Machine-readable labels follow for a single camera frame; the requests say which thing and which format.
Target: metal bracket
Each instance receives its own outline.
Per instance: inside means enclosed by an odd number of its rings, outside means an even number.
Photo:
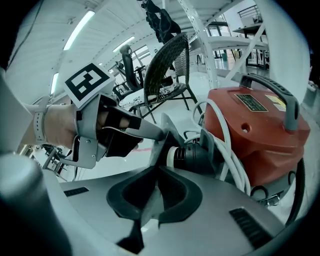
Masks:
[[[77,152],[77,156],[73,155],[73,159],[67,160],[61,159],[63,164],[82,167],[86,169],[92,169],[96,165],[97,152],[98,152],[98,141],[96,139],[91,139],[88,137],[75,137],[73,142],[73,154]]]

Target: red machine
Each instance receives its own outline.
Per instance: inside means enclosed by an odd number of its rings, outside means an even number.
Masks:
[[[253,87],[252,81],[258,84]],[[239,87],[213,89],[208,98],[224,115],[232,150],[244,165],[251,186],[268,184],[297,166],[310,128],[299,114],[297,99],[284,87],[268,78],[248,74],[243,76]],[[209,105],[204,126],[224,139],[218,118]]]

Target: white cable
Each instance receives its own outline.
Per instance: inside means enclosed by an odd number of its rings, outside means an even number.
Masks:
[[[231,138],[230,138],[230,133],[229,133],[229,128],[228,128],[227,122],[226,122],[221,110],[219,109],[219,107],[217,106],[217,104],[213,100],[206,99],[206,100],[203,100],[203,101],[199,101],[194,106],[194,109],[192,111],[191,120],[192,120],[193,124],[198,128],[198,130],[189,129],[187,131],[196,132],[198,134],[186,139],[184,141],[184,143],[189,143],[190,141],[193,141],[193,140],[195,140],[197,138],[200,138],[200,132],[201,132],[201,129],[203,129],[203,127],[201,127],[195,121],[195,113],[196,113],[197,107],[202,103],[207,103],[212,107],[213,111],[215,112],[215,114],[216,114],[216,116],[217,116],[217,118],[219,120],[221,128],[222,128],[224,141],[219,139],[219,138],[217,138],[217,137],[215,137],[213,134],[211,134],[213,139],[214,139],[214,143],[216,144],[218,150],[220,151],[221,155],[224,158],[224,164],[223,164],[222,172],[221,172],[221,175],[220,175],[219,179],[221,181],[224,181],[226,179],[227,174],[228,174],[228,170],[230,170],[236,187],[239,190],[245,192],[247,195],[250,195],[251,187],[250,187],[250,182],[249,182],[247,173],[244,170],[243,166],[241,165],[241,163],[240,163],[239,159],[237,158],[236,154],[231,149]]]

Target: white floor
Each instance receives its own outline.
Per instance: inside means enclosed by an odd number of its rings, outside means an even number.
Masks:
[[[234,81],[225,82],[224,78],[219,78],[218,83],[220,87],[238,86]],[[208,75],[202,72],[192,72],[189,79],[190,87],[193,93],[196,95],[198,100],[206,99],[208,92],[210,90]],[[194,103],[192,100],[188,100],[189,108],[192,110],[194,108]],[[162,106],[153,112],[156,122],[159,124],[161,121],[162,113],[166,113],[175,124],[180,134],[183,131],[192,128],[193,124],[191,122],[191,110],[187,110],[183,100],[170,100],[165,102]],[[141,108],[142,113],[146,113],[147,110]],[[309,123],[311,128],[311,133],[308,141],[305,145],[305,167],[306,167],[306,189],[305,195],[302,203],[302,208],[299,216],[307,213],[308,208],[313,202],[313,198],[316,195],[320,173],[320,128],[317,123],[308,115],[303,108],[301,108],[301,114],[304,119]],[[153,122],[150,115],[145,118],[149,122]],[[140,167],[146,167],[149,163],[149,158],[151,154],[151,148],[153,146],[153,141],[145,139],[137,150],[129,153],[127,157],[111,157],[100,160],[94,169],[80,169],[78,171],[76,180],[87,180],[95,179],[100,177],[106,177],[118,173],[128,172]],[[285,223],[293,202],[294,196],[294,186],[291,187],[289,193],[280,201],[279,205],[273,206],[270,210],[283,222]]]

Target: white metal frame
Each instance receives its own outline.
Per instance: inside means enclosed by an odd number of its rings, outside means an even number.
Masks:
[[[201,47],[204,52],[204,62],[206,66],[206,71],[209,76],[209,86],[212,89],[218,88],[218,77],[216,71],[216,63],[214,53],[209,44],[209,38],[205,29],[204,24],[202,23],[196,9],[193,7],[189,0],[178,0],[186,15],[188,16],[195,33],[198,36],[198,39],[201,42]]]

